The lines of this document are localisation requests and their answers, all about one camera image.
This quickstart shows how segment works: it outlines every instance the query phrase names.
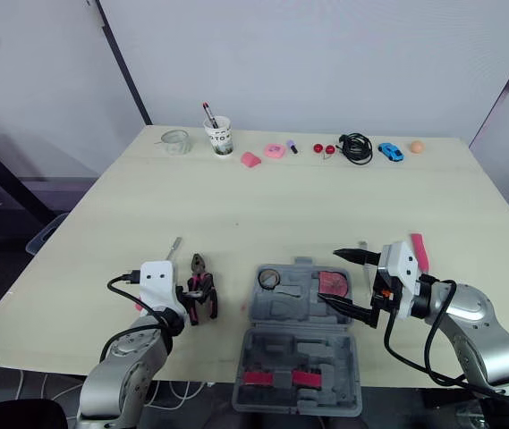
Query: light wooden tabletop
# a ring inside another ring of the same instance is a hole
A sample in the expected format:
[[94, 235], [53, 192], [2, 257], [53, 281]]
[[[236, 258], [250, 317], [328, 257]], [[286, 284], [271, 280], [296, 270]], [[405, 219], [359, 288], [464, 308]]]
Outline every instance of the light wooden tabletop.
[[[95, 183], [83, 200], [0, 302], [0, 366], [33, 371], [87, 374], [101, 347], [138, 316], [131, 302], [109, 292], [106, 282], [164, 259], [177, 236], [178, 284], [191, 274], [200, 252], [215, 276], [219, 317], [204, 316], [174, 339], [174, 349], [156, 378], [232, 382], [249, 328], [248, 298], [258, 265], [290, 264], [312, 257], [340, 266], [352, 276], [354, 301], [369, 305], [361, 266], [332, 255], [366, 240], [384, 244], [422, 232], [433, 275], [483, 290], [509, 332], [509, 206], [459, 139], [422, 139], [426, 151], [413, 155], [407, 144], [390, 141], [405, 159], [392, 163], [377, 151], [366, 166], [342, 156], [323, 160], [315, 143], [334, 144], [333, 135], [234, 130], [235, 153], [214, 157], [204, 130], [185, 128], [193, 150], [167, 156], [158, 145], [173, 127], [148, 126]], [[275, 160], [262, 155], [267, 143], [293, 139]], [[249, 150], [262, 164], [248, 169]], [[125, 286], [137, 293], [136, 286]], [[373, 330], [354, 323], [361, 383], [365, 386], [429, 387], [432, 382], [390, 357], [383, 347], [382, 315]], [[428, 327], [399, 321], [393, 346], [422, 361]], [[433, 346], [435, 370], [461, 373], [453, 348], [439, 334]]]

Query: red object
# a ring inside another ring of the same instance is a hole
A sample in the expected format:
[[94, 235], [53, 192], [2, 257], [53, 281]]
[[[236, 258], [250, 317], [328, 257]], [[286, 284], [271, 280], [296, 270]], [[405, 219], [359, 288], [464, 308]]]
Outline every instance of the red object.
[[419, 269], [423, 273], [428, 273], [429, 258], [427, 257], [425, 245], [423, 244], [423, 236], [418, 233], [412, 234], [411, 242], [413, 243], [413, 250], [415, 250], [415, 257], [417, 257], [417, 262], [419, 263]]
[[240, 162], [246, 165], [248, 168], [252, 168], [262, 162], [260, 158], [252, 154], [251, 152], [244, 152], [240, 158]]
[[244, 373], [244, 384], [272, 386], [274, 384], [274, 375], [272, 373], [262, 373], [260, 371], [246, 371]]
[[292, 371], [292, 384], [313, 387], [319, 389], [322, 387], [322, 375], [314, 373], [306, 373], [299, 369]]
[[320, 271], [318, 273], [319, 278], [319, 293], [329, 293], [331, 295], [337, 295], [343, 297], [347, 295], [349, 286], [347, 279], [343, 274], [332, 273], [330, 271]]

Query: purple marker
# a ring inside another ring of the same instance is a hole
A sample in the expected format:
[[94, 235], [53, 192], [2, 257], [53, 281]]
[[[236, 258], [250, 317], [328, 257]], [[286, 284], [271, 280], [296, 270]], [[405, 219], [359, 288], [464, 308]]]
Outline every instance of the purple marker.
[[287, 143], [288, 147], [294, 152], [294, 154], [297, 154], [298, 153], [298, 149], [296, 148], [296, 146], [294, 145], [293, 143], [293, 140], [288, 140], [288, 143]]

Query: orange ball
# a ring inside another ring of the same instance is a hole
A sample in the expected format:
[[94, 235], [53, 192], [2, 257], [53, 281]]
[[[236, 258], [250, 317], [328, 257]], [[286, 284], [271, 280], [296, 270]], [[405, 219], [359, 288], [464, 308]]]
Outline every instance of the orange ball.
[[425, 150], [425, 143], [421, 140], [414, 140], [411, 142], [409, 150], [411, 150], [414, 154], [420, 154]]

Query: toolbox lid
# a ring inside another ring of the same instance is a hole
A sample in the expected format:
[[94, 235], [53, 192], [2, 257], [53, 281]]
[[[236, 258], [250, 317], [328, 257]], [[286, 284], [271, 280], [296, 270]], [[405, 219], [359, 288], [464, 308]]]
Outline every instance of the toolbox lid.
[[259, 266], [254, 283], [250, 320], [255, 325], [338, 331], [352, 322], [318, 298], [320, 288], [352, 298], [350, 275], [342, 268], [313, 265], [311, 258], [296, 257], [293, 265]]

